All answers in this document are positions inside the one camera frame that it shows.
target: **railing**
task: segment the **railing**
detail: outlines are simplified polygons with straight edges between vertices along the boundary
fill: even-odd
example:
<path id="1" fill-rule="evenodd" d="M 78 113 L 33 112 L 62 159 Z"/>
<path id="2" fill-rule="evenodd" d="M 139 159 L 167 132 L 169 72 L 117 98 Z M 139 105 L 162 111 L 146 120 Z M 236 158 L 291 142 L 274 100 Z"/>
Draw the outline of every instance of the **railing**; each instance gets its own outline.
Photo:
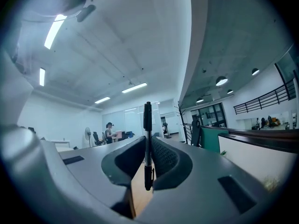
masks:
<path id="1" fill-rule="evenodd" d="M 186 142 L 188 144 L 188 141 L 191 143 L 191 139 L 192 139 L 192 125 L 191 124 L 185 124 L 184 123 L 184 127 L 185 127 L 185 136 L 187 138 Z"/>
<path id="2" fill-rule="evenodd" d="M 295 85 L 293 80 L 290 80 L 286 84 L 268 92 L 267 94 L 246 103 L 234 106 L 234 109 L 236 114 L 248 113 L 271 105 L 280 104 L 283 101 L 291 100 L 295 97 Z"/>
<path id="3" fill-rule="evenodd" d="M 218 117 L 218 118 L 222 117 L 222 112 L 221 112 L 221 111 L 216 111 L 216 114 L 217 114 L 217 117 Z M 207 116 L 207 119 L 210 119 L 210 118 L 216 118 L 214 112 L 213 112 L 213 113 L 205 113 L 205 115 Z M 199 118 L 200 118 L 199 115 L 197 115 L 197 116 L 193 116 L 193 120 L 195 120 L 195 119 L 199 119 Z"/>

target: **black rectangular slot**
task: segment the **black rectangular slot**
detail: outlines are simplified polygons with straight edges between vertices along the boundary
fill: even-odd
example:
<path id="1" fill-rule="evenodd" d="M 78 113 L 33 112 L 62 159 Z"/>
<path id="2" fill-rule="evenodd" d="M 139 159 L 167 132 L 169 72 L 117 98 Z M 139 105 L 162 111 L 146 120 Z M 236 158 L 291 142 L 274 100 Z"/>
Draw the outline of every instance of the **black rectangular slot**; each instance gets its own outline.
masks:
<path id="1" fill-rule="evenodd" d="M 237 209 L 241 214 L 252 208 L 256 202 L 254 202 L 245 191 L 236 183 L 236 181 L 230 177 L 218 178 L 218 181 L 231 198 Z"/>
<path id="2" fill-rule="evenodd" d="M 76 156 L 76 157 L 72 157 L 72 158 L 68 158 L 68 159 L 62 159 L 62 161 L 64 162 L 65 165 L 79 162 L 81 160 L 84 160 L 84 158 L 82 156 Z"/>

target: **ceiling light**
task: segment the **ceiling light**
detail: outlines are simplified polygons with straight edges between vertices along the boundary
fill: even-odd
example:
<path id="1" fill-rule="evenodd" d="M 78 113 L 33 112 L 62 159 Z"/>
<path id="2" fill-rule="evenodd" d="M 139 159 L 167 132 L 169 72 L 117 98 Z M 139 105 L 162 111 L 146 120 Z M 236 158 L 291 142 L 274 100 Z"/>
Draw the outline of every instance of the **ceiling light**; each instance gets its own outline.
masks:
<path id="1" fill-rule="evenodd" d="M 45 85 L 45 74 L 46 74 L 46 70 L 41 68 L 39 69 L 39 84 L 41 86 Z"/>
<path id="2" fill-rule="evenodd" d="M 109 99 L 110 99 L 110 97 L 106 97 L 106 98 L 103 98 L 103 99 L 100 99 L 100 100 L 96 101 L 95 103 L 96 103 L 96 104 L 98 104 L 98 103 L 102 103 L 102 102 L 104 102 L 104 101 L 106 101 L 106 100 L 109 100 Z"/>
<path id="3" fill-rule="evenodd" d="M 252 70 L 252 75 L 253 75 L 253 76 L 256 75 L 259 71 L 260 71 L 259 69 L 254 68 L 254 69 Z"/>
<path id="4" fill-rule="evenodd" d="M 57 32 L 59 31 L 59 29 L 65 19 L 66 19 L 66 16 L 63 16 L 61 14 L 55 18 L 55 20 L 50 28 L 50 31 L 47 35 L 46 41 L 45 41 L 45 47 L 48 48 L 49 50 L 52 46 L 52 43 L 54 41 L 54 38 L 55 38 Z"/>
<path id="5" fill-rule="evenodd" d="M 144 87 L 144 86 L 147 86 L 147 84 L 146 83 L 142 83 L 142 84 L 136 85 L 136 86 L 134 86 L 132 88 L 129 88 L 129 89 L 126 89 L 126 90 L 122 91 L 122 93 L 127 93 L 127 92 L 130 92 L 130 91 L 136 90 L 138 88 Z"/>
<path id="6" fill-rule="evenodd" d="M 228 80 L 226 79 L 226 77 L 218 77 L 216 80 L 216 86 L 222 85 L 224 83 L 226 83 Z"/>
<path id="7" fill-rule="evenodd" d="M 126 111 L 130 111 L 130 110 L 135 110 L 135 109 L 137 109 L 137 108 L 133 108 L 133 109 L 125 110 L 125 112 L 126 112 Z"/>
<path id="8" fill-rule="evenodd" d="M 196 103 L 199 103 L 201 101 L 204 101 L 204 99 L 202 97 L 199 97 L 197 100 L 196 100 Z"/>

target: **ceiling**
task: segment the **ceiling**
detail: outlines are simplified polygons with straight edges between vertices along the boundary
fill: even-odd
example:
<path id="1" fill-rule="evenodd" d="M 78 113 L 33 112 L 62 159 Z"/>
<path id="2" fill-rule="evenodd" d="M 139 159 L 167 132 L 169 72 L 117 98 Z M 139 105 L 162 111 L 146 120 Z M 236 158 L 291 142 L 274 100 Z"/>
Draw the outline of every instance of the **ceiling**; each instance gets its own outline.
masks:
<path id="1" fill-rule="evenodd" d="M 106 108 L 128 99 L 174 89 L 182 46 L 190 40 L 185 0 L 87 0 L 96 10 L 83 22 L 69 16 L 51 49 L 44 42 L 54 18 L 27 12 L 17 65 L 35 90 L 81 105 Z M 39 86 L 39 69 L 46 69 Z M 140 91 L 122 90 L 146 82 Z"/>
<path id="2" fill-rule="evenodd" d="M 238 91 L 253 78 L 253 68 L 263 71 L 291 44 L 283 21 L 266 0 L 208 0 L 204 42 L 183 107 L 195 106 L 198 97 L 205 103 L 213 96 L 227 97 L 228 89 Z M 216 86 L 219 76 L 228 79 L 221 87 Z"/>

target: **teal desk divider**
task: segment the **teal desk divider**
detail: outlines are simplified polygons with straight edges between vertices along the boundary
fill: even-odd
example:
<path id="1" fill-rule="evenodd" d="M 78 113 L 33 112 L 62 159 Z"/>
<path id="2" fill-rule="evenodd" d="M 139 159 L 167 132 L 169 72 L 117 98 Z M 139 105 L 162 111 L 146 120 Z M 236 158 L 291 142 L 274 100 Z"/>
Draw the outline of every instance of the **teal desk divider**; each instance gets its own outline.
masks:
<path id="1" fill-rule="evenodd" d="M 228 133 L 227 130 L 201 128 L 201 146 L 204 149 L 220 153 L 219 133 Z"/>

